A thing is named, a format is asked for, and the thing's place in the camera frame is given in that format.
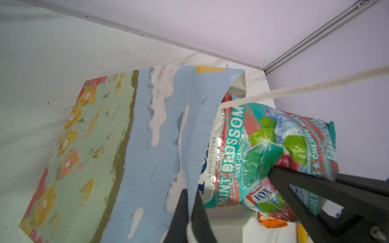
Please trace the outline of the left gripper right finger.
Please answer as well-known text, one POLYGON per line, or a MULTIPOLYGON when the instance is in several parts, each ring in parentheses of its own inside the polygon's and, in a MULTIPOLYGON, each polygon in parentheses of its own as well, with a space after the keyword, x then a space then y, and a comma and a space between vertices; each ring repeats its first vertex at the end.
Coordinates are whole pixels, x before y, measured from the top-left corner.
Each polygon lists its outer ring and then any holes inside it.
POLYGON ((217 243, 217 239, 212 231, 203 201, 198 191, 194 203, 190 220, 190 242, 217 243))

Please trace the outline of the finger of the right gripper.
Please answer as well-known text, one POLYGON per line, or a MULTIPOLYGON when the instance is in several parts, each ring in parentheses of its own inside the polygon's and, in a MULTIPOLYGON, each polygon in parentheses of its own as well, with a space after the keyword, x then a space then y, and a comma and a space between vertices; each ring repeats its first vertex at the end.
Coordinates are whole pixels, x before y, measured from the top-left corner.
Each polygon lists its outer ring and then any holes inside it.
POLYGON ((387 243, 389 241, 389 183, 338 174, 336 181, 274 166, 270 182, 286 200, 315 243, 387 243), (315 216, 291 186, 313 192, 343 207, 339 218, 325 212, 315 216))

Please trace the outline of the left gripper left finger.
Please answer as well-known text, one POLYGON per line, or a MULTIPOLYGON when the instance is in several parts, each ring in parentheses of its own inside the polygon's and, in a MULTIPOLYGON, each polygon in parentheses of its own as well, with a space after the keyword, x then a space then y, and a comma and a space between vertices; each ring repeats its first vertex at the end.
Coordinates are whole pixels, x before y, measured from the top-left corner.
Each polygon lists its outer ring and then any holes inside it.
POLYGON ((189 223, 188 195, 184 189, 179 197, 177 207, 163 243, 188 243, 186 229, 189 223))

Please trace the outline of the white paper gift bag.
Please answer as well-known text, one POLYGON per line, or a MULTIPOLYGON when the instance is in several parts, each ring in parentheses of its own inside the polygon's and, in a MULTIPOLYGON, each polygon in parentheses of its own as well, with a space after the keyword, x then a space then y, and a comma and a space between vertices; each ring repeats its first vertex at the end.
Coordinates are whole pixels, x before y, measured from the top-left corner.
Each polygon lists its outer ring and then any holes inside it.
MULTIPOLYGON (((387 75, 238 98, 239 69, 168 65, 88 80, 20 222, 34 243, 163 243, 181 192, 190 220, 214 121, 220 109, 325 90, 387 75)), ((343 207, 291 186, 318 216, 343 207)))

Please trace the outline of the teal Fox's candy bag front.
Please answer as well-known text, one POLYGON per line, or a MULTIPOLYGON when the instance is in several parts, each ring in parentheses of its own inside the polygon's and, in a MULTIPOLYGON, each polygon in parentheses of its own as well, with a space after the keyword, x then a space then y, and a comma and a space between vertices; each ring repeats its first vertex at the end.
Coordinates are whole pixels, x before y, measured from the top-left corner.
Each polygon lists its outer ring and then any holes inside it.
POLYGON ((297 216, 268 179, 273 166, 334 181, 333 122, 250 103, 217 112, 200 174, 205 208, 243 205, 262 217, 297 216))

